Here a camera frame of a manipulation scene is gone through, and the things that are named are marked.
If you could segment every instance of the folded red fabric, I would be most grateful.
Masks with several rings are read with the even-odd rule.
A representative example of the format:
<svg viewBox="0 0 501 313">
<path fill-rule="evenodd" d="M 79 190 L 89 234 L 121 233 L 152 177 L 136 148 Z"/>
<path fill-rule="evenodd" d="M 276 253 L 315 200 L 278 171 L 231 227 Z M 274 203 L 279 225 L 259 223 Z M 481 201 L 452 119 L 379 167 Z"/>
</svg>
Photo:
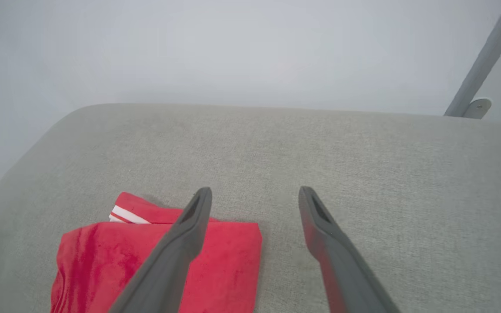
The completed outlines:
<svg viewBox="0 0 501 313">
<path fill-rule="evenodd" d="M 181 212 L 122 193 L 110 214 L 118 223 L 96 223 L 64 234 L 51 312 L 107 312 Z M 187 274 L 179 312 L 251 313 L 261 245 L 258 224 L 210 218 L 202 251 Z"/>
</svg>

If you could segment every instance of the white stripe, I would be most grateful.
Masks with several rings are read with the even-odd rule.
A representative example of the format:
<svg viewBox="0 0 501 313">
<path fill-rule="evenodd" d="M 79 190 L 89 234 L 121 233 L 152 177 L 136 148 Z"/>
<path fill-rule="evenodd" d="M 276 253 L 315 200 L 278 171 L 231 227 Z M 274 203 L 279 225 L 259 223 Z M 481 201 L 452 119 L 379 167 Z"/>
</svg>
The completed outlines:
<svg viewBox="0 0 501 313">
<path fill-rule="evenodd" d="M 121 216 L 122 218 L 133 222 L 134 224 L 150 224 L 147 220 L 144 218 L 141 218 L 140 216 L 134 214 L 131 211 L 127 211 L 124 208 L 121 208 L 120 206 L 115 206 L 113 210 L 111 210 L 113 213 L 117 214 L 118 216 Z"/>
<path fill-rule="evenodd" d="M 115 216 L 111 215 L 109 216 L 110 222 L 119 222 L 119 223 L 124 223 L 124 220 L 120 220 L 119 218 L 116 218 Z"/>
</svg>

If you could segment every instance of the red cloth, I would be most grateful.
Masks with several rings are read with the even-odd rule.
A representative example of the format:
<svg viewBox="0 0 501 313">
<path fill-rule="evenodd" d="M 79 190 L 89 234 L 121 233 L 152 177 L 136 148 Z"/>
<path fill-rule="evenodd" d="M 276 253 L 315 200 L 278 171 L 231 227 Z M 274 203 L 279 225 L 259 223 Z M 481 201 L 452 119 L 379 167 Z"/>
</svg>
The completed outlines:
<svg viewBox="0 0 501 313">
<path fill-rule="evenodd" d="M 107 312 L 182 210 L 122 193 L 113 212 L 123 222 L 92 224 L 61 238 L 52 313 Z M 137 217 L 151 224 L 133 224 Z M 179 312 L 251 313 L 261 244 L 258 224 L 210 218 L 202 251 L 189 268 Z"/>
</svg>

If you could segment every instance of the gray metal bracket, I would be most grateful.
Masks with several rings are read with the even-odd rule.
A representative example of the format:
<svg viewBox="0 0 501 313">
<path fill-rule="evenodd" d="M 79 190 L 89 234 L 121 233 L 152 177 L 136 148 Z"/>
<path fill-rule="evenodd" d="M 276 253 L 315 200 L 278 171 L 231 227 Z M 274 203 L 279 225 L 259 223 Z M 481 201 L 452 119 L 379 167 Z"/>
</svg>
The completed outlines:
<svg viewBox="0 0 501 313">
<path fill-rule="evenodd" d="M 459 91 L 455 94 L 450 106 L 444 113 L 447 117 L 465 117 L 469 105 L 484 80 L 487 78 L 494 64 L 501 55 L 501 15 L 487 42 L 475 60 L 473 67 L 463 80 Z"/>
</svg>

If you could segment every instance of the gray upholstery fabric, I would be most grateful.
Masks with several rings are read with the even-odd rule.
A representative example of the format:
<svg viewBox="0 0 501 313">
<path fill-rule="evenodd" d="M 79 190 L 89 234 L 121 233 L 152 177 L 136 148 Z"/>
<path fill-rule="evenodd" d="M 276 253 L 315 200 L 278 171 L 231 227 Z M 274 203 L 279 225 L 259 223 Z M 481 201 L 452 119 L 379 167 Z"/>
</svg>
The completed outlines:
<svg viewBox="0 0 501 313">
<path fill-rule="evenodd" d="M 501 311 L 501 125 L 454 117 L 97 105 L 0 181 L 0 312 L 47 312 L 61 234 L 120 192 L 258 222 L 256 312 L 328 312 L 297 207 L 312 186 L 398 307 Z"/>
</svg>

